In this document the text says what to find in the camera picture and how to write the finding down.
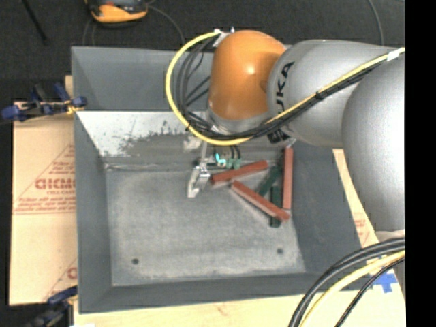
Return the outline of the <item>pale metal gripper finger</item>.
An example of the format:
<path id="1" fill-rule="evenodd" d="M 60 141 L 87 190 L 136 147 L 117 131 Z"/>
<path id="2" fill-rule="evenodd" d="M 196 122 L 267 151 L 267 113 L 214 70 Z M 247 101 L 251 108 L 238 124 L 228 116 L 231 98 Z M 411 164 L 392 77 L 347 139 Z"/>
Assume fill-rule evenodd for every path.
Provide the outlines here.
<path id="1" fill-rule="evenodd" d="M 211 177 L 210 172 L 207 167 L 200 167 L 198 172 L 198 189 L 199 191 L 203 191 L 207 186 L 209 178 Z"/>
<path id="2" fill-rule="evenodd" d="M 199 170 L 197 168 L 194 168 L 191 172 L 191 175 L 189 177 L 189 181 L 187 184 L 187 197 L 188 198 L 195 198 L 199 192 L 199 189 L 197 187 L 198 175 L 199 175 Z"/>

